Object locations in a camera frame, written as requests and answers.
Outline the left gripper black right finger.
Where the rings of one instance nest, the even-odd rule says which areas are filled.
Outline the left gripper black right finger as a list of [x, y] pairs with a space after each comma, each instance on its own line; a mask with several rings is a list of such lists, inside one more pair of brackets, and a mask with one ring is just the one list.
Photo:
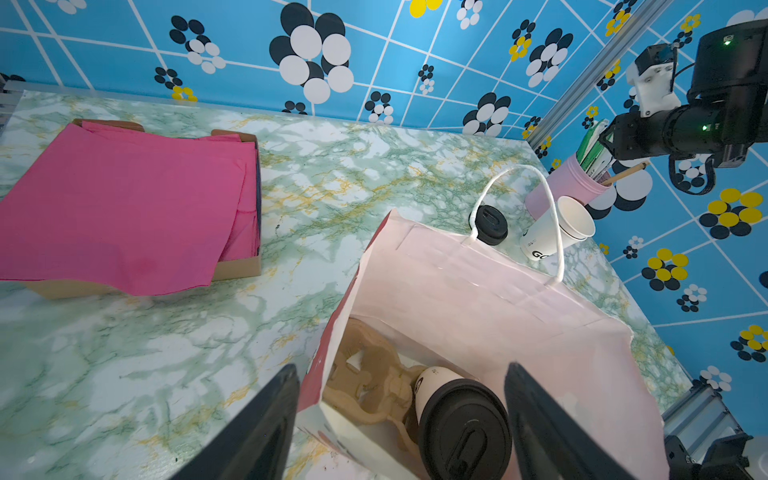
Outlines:
[[523, 479], [630, 479], [517, 362], [504, 381], [510, 431]]

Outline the single brown pulp carrier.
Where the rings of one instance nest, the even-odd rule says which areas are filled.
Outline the single brown pulp carrier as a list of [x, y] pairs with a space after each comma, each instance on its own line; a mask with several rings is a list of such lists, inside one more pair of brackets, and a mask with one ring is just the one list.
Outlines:
[[416, 456], [414, 387], [425, 367], [405, 366], [379, 332], [351, 318], [326, 381], [323, 400], [357, 425], [388, 423], [398, 447]]

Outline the white paper cup stack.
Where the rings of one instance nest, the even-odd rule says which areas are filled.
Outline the white paper cup stack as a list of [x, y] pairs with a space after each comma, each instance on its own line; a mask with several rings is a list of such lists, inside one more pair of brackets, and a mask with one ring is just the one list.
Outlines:
[[521, 237], [521, 250], [531, 260], [558, 254], [557, 239], [567, 248], [591, 238], [596, 226], [586, 208], [576, 199], [562, 196]]

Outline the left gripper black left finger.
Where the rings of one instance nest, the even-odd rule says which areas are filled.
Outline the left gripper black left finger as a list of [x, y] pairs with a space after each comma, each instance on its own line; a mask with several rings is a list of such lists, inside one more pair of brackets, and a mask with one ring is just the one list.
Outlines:
[[175, 479], [281, 479], [300, 394], [296, 366], [283, 367]]

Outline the single white paper cup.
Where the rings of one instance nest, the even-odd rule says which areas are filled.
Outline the single white paper cup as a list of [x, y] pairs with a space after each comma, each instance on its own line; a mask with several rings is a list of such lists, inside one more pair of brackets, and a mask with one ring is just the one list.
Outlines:
[[460, 380], [462, 376], [445, 367], [434, 366], [426, 368], [414, 384], [414, 405], [417, 420], [421, 419], [429, 399], [443, 385]]

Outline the single black coffee lid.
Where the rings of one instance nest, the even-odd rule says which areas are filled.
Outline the single black coffee lid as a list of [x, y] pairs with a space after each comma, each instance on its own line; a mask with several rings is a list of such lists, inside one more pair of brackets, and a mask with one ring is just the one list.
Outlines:
[[431, 479], [500, 479], [512, 448], [504, 407], [495, 396], [471, 390], [433, 396], [421, 416], [418, 443]]

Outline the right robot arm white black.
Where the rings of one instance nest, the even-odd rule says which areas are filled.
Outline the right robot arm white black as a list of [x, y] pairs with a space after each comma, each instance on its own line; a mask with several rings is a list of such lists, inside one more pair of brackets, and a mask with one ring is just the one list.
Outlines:
[[680, 100], [674, 83], [677, 51], [646, 48], [628, 68], [639, 107], [617, 116], [600, 143], [617, 160], [711, 154], [717, 167], [736, 168], [748, 149], [767, 140], [767, 22], [728, 25], [703, 36]]

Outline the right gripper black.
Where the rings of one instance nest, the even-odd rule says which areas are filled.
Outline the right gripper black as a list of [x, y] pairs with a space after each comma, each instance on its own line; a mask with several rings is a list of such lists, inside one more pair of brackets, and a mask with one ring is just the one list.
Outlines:
[[617, 160], [635, 160], [666, 153], [666, 113], [642, 117], [639, 112], [618, 115], [599, 135], [599, 143]]

